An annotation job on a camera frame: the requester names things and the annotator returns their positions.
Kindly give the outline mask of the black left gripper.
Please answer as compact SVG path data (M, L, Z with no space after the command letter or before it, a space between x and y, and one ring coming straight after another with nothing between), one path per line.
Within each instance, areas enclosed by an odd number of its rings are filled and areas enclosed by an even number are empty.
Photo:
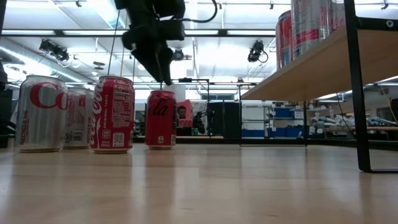
M159 52L159 63L155 51L145 47L163 44L167 40L184 40L185 26L179 20L154 20L151 25L130 25L130 29L123 33L123 46L139 61L146 71L157 81L168 86L172 84L170 64L174 52L163 46Z

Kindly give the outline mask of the red can with black lettering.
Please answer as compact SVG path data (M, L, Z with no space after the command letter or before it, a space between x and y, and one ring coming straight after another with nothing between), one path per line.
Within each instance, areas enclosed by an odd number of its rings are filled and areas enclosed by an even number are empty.
M149 149L171 149L177 138L177 100L167 90L151 91L147 99L145 144Z

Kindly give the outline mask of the red Coca-Cola original can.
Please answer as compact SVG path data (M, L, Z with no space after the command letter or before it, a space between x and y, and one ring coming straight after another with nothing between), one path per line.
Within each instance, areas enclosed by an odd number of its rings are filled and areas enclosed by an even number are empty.
M124 154L132 148L135 91L133 82L100 77L94 90L90 146L97 154Z

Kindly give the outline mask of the silver Diet Coke can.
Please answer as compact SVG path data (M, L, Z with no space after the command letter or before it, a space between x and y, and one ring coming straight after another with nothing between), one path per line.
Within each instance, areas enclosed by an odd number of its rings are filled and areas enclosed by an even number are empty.
M20 152L57 152L63 147L67 100L63 80L26 77L17 109L16 146Z
M90 148L93 91L68 87L64 149Z

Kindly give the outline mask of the red soda can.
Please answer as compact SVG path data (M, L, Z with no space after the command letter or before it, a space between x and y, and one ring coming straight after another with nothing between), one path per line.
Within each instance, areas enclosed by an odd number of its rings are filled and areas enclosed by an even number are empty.
M282 13L275 27L275 46L277 70L293 60L292 47L292 16L291 10Z

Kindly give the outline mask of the white cylinder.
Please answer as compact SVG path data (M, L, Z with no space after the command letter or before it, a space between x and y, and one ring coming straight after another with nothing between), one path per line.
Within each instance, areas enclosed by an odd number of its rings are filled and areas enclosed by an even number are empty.
M186 100L186 86L185 85L171 85L170 89L175 93L177 102Z

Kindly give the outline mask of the person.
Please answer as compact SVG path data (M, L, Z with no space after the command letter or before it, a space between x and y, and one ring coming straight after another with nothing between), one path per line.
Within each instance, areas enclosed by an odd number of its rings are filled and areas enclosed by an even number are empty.
M177 103L177 118L179 128L193 127L193 109L190 100L180 101Z

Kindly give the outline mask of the black overhead crossbar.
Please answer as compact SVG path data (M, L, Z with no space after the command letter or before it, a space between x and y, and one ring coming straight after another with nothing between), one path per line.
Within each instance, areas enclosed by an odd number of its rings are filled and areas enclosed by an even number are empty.
M3 29L5 37L121 37L127 29ZM272 29L187 29L186 37L274 37Z

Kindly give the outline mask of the black cabinet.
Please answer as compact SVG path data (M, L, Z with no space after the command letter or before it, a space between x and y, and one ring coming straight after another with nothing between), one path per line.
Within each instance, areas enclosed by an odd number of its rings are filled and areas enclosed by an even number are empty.
M241 134L240 109L237 102L210 103L213 113L213 134L229 139L239 139Z

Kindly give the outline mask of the blue storage bin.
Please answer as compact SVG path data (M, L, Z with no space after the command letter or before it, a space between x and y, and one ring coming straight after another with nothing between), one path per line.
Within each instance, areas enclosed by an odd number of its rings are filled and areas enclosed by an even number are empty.
M265 131L263 129L243 129L243 138L264 138Z
M294 115L290 108L275 108L274 117L276 118L293 118Z
M266 131L270 138L298 138L304 135L301 127L267 128Z

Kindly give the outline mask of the black background metal frame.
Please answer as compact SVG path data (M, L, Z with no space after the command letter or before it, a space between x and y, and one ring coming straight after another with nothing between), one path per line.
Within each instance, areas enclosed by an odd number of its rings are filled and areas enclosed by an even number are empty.
M204 102L202 101L191 101L192 103L192 109L193 109L193 116L198 112L198 111L205 111L207 110L207 116L202 117L202 121L205 125L205 134L202 135L207 135L211 136L212 131L211 131L211 124L212 124L212 119L213 119L213 111L210 110L209 106L209 89L210 89L210 81L209 79L192 79L192 78L179 78L178 80L178 85L181 83L194 83L196 87L199 87L201 84L206 82L207 84L207 95L206 99L207 101ZM182 136L197 136L201 133L198 132L198 130L194 127L192 128L179 128L177 125L177 134L182 135Z

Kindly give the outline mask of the wooden shelf with black frame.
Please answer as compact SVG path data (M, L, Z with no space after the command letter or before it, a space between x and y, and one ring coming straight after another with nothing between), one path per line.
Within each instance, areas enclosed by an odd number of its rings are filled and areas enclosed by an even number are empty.
M364 87L398 77L398 19L359 17L354 0L345 0L345 21L345 26L241 98L306 103L328 94L351 91L358 167L373 173Z

